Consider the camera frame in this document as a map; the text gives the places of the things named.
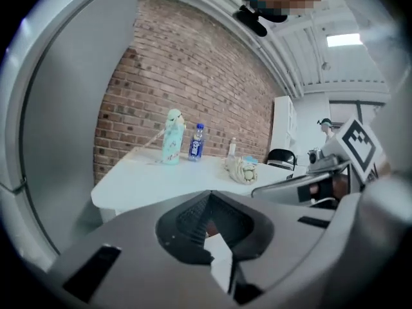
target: white cabinet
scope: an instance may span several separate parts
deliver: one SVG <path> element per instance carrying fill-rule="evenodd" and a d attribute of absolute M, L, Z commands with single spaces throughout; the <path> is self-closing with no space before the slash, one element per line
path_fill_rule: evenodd
<path fill-rule="evenodd" d="M 296 111 L 289 96 L 276 97 L 270 150 L 294 150 L 297 136 Z"/>

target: water bottle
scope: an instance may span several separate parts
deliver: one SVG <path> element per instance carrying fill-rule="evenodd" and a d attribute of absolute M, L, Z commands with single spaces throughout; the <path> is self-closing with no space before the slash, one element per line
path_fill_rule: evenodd
<path fill-rule="evenodd" d="M 192 162 L 197 162 L 201 158 L 201 152 L 203 151 L 203 124 L 198 124 L 196 132 L 194 133 L 191 146 L 189 148 L 188 159 Z"/>
<path fill-rule="evenodd" d="M 165 135 L 162 146 L 162 162 L 167 165 L 176 165 L 179 162 L 179 153 L 182 146 L 185 120 L 182 112 L 172 109 L 167 115 Z"/>
<path fill-rule="evenodd" d="M 235 150 L 236 150 L 236 138 L 232 138 L 232 140 L 230 141 L 230 145 L 229 145 L 229 153 L 226 157 L 226 166 L 229 166 L 232 161 L 235 159 Z"/>

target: black chair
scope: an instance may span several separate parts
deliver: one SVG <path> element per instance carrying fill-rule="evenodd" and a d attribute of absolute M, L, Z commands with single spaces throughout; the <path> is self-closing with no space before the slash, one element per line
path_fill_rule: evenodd
<path fill-rule="evenodd" d="M 291 166 L 289 167 L 287 165 L 280 164 L 280 162 L 286 162 Z M 273 149 L 269 152 L 267 165 L 294 171 L 296 166 L 296 156 L 289 150 Z"/>

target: brick wall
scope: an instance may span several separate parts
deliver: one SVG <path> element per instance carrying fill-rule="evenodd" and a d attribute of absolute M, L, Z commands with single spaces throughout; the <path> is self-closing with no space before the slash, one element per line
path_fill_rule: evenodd
<path fill-rule="evenodd" d="M 278 88 L 255 55 L 209 16 L 175 0 L 139 0 L 134 41 L 98 116 L 96 182 L 133 146 L 157 134 L 171 108 L 187 121 L 182 151 L 203 122 L 205 155 L 227 155 L 235 136 L 239 154 L 262 161 Z M 162 138 L 154 143 L 161 146 Z"/>

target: plastic water bottle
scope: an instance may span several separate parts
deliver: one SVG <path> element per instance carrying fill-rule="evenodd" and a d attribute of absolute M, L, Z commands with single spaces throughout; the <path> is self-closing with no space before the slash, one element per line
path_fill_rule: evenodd
<path fill-rule="evenodd" d="M 233 137 L 232 140 L 230 141 L 228 156 L 234 156 L 235 150 L 236 150 L 236 137 Z"/>
<path fill-rule="evenodd" d="M 230 141 L 230 145 L 229 145 L 229 153 L 226 157 L 226 165 L 229 165 L 232 163 L 232 161 L 235 159 L 234 153 L 236 150 L 236 138 L 232 138 L 232 140 Z"/>
<path fill-rule="evenodd" d="M 189 148 L 188 159 L 192 162 L 197 162 L 201 158 L 201 152 L 203 151 L 203 124 L 198 124 L 196 132 L 193 134 L 191 140 L 191 146 Z"/>

